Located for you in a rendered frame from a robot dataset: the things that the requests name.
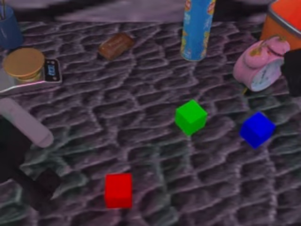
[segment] green cube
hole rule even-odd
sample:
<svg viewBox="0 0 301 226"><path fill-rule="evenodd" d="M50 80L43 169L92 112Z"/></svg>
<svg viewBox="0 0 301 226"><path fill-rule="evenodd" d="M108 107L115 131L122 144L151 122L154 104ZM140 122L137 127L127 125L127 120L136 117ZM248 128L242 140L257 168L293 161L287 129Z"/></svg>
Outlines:
<svg viewBox="0 0 301 226"><path fill-rule="evenodd" d="M191 100L175 111L175 123L187 136L191 136L206 124L208 113Z"/></svg>

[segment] brown wooden block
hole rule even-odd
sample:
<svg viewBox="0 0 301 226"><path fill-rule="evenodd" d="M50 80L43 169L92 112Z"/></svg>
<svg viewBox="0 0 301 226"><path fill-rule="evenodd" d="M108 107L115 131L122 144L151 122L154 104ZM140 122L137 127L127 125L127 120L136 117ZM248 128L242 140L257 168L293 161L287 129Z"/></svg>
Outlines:
<svg viewBox="0 0 301 226"><path fill-rule="evenodd" d="M118 33L99 45L98 53L107 60L114 60L134 45L134 40L125 33Z"/></svg>

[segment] red cube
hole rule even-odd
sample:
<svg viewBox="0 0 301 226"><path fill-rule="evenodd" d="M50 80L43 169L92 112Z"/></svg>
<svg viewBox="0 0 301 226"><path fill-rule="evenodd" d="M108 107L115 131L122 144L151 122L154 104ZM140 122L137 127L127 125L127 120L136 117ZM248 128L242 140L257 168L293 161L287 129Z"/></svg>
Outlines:
<svg viewBox="0 0 301 226"><path fill-rule="evenodd" d="M104 200L107 208L132 208L132 197L132 175L130 173L105 176Z"/></svg>

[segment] orange bin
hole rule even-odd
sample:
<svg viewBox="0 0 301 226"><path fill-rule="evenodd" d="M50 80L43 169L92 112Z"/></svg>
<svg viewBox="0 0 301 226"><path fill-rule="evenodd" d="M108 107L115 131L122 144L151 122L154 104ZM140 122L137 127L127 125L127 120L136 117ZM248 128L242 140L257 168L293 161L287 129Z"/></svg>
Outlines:
<svg viewBox="0 0 301 226"><path fill-rule="evenodd" d="M270 4L261 40L279 34L291 49L301 48L301 0L277 0Z"/></svg>

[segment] blue cube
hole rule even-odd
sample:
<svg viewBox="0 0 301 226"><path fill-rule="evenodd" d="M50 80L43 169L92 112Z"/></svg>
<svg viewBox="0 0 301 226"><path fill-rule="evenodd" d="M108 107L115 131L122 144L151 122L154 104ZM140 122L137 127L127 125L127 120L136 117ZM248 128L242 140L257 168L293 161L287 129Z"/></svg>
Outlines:
<svg viewBox="0 0 301 226"><path fill-rule="evenodd" d="M257 148L272 136L275 128L274 123L258 112L244 122L240 135L253 148Z"/></svg>

